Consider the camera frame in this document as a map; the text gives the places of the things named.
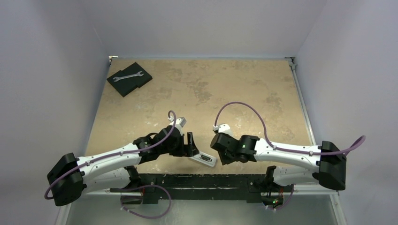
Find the white remote control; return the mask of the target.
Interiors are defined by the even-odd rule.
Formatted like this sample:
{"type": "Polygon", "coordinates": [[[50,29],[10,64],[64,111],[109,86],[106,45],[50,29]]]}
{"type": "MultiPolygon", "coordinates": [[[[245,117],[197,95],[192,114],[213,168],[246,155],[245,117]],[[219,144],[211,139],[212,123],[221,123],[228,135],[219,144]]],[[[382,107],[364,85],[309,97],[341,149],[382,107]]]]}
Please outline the white remote control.
{"type": "Polygon", "coordinates": [[[217,162],[217,158],[216,157],[211,156],[211,155],[209,155],[207,153],[204,153],[204,152],[201,152],[201,151],[198,154],[196,154],[196,155],[194,155],[192,157],[189,157],[189,159],[193,160],[195,162],[204,164],[204,165],[209,166],[209,167],[215,167],[216,162],[217,162]]]}

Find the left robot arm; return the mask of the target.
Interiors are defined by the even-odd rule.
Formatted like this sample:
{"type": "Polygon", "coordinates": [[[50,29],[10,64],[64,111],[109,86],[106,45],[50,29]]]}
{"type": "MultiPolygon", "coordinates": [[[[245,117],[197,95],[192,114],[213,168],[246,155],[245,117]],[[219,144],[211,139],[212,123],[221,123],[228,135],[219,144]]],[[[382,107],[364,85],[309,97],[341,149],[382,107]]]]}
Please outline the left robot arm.
{"type": "Polygon", "coordinates": [[[158,133],[149,133],[102,154],[88,157],[65,154],[47,174],[49,187],[45,191],[45,199],[53,199],[56,206],[64,206],[98,185],[95,179],[108,172],[154,161],[162,154],[174,157],[198,155],[193,134],[188,132],[186,136],[187,143],[184,142],[185,135],[169,125],[158,133]]]}

